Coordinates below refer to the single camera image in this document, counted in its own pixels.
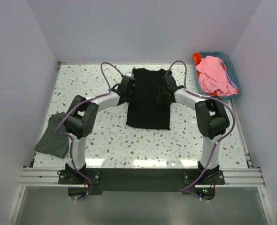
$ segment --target black cloth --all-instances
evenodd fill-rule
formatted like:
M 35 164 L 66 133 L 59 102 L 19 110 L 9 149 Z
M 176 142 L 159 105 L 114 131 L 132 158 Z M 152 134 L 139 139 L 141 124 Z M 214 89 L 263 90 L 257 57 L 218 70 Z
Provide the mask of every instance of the black cloth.
M 129 103 L 126 124 L 134 128 L 170 130 L 170 105 L 157 104 L 160 81 L 166 70 L 141 68 L 132 72 L 139 100 Z
M 60 158 L 64 158 L 66 156 L 69 150 L 69 138 L 66 136 L 57 135 L 55 133 L 56 128 L 63 120 L 64 116 L 64 112 L 51 115 L 44 135 L 41 137 L 38 144 L 34 147 L 35 151 L 50 154 Z M 67 133 L 65 131 L 64 125 L 62 125 L 60 128 L 59 133 Z

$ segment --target white wall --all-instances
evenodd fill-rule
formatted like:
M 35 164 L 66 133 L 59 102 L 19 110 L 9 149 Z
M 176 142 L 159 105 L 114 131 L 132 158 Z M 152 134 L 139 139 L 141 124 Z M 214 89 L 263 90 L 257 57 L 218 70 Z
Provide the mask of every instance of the white wall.
M 277 0 L 262 0 L 231 55 L 242 92 L 238 113 L 277 216 Z
M 0 225 L 33 156 L 56 77 L 56 59 L 28 3 L 0 0 Z
M 261 0 L 27 1 L 61 61 L 152 63 L 230 54 Z

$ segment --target dark green folded cloth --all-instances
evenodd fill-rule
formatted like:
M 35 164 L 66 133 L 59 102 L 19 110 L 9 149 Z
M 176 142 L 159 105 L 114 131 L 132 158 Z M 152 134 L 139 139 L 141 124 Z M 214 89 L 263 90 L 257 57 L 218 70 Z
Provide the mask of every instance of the dark green folded cloth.
M 64 116 L 64 112 L 51 115 L 44 135 L 41 137 L 37 145 L 35 145 L 35 151 L 50 154 L 60 158 L 64 158 L 66 156 L 69 150 L 69 138 L 66 136 L 57 135 L 55 133 L 57 126 L 62 121 Z M 67 133 L 65 131 L 64 125 L 60 128 L 59 133 Z

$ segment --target blue laundry basket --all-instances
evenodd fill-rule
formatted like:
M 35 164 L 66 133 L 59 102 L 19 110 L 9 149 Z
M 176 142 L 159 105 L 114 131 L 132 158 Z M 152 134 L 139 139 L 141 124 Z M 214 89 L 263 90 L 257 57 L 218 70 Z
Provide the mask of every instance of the blue laundry basket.
M 220 96 L 220 98 L 223 101 L 236 98 L 241 92 L 241 87 L 240 87 L 240 84 L 239 84 L 239 80 L 237 78 L 236 71 L 233 68 L 233 65 L 232 65 L 232 62 L 231 62 L 230 58 L 222 52 L 200 52 L 200 53 L 201 53 L 202 58 L 205 58 L 205 57 L 210 55 L 210 56 L 214 56 L 214 57 L 219 57 L 220 59 L 223 60 L 225 66 L 226 66 L 226 69 L 227 69 L 228 76 L 230 77 L 231 81 L 234 82 L 235 85 L 238 87 L 239 92 L 238 92 L 237 95 Z M 198 92 L 202 95 L 210 96 L 209 94 L 207 94 L 207 93 L 205 93 L 201 90 L 199 80 L 198 80 L 198 77 L 197 77 L 197 70 L 196 70 L 196 66 L 195 66 L 195 61 L 194 61 L 193 58 L 192 58 L 192 64 L 193 64 L 196 86 L 197 86 Z

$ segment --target white speckled table surface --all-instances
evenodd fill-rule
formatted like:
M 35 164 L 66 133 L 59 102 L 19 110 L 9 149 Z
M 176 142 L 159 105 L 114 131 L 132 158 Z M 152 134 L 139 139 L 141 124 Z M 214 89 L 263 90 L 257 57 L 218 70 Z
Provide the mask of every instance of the white speckled table surface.
M 114 68 L 105 66 L 113 86 L 121 79 Z M 168 69 L 169 65 L 117 65 L 123 74 L 132 68 Z M 188 66 L 187 88 L 197 92 L 192 66 Z M 173 76 L 178 85 L 184 82 L 184 68 L 175 65 Z M 107 92 L 100 65 L 62 65 L 48 110 L 49 117 L 66 112 L 76 95 L 93 97 Z M 187 106 L 171 105 L 171 130 L 135 129 L 126 125 L 127 104 L 97 114 L 93 132 L 87 138 L 87 167 L 101 168 L 196 168 L 202 152 L 202 136 L 198 131 L 195 111 Z M 33 167 L 63 168 L 69 160 L 37 152 Z M 220 167 L 247 168 L 244 147 L 236 127 L 221 143 Z

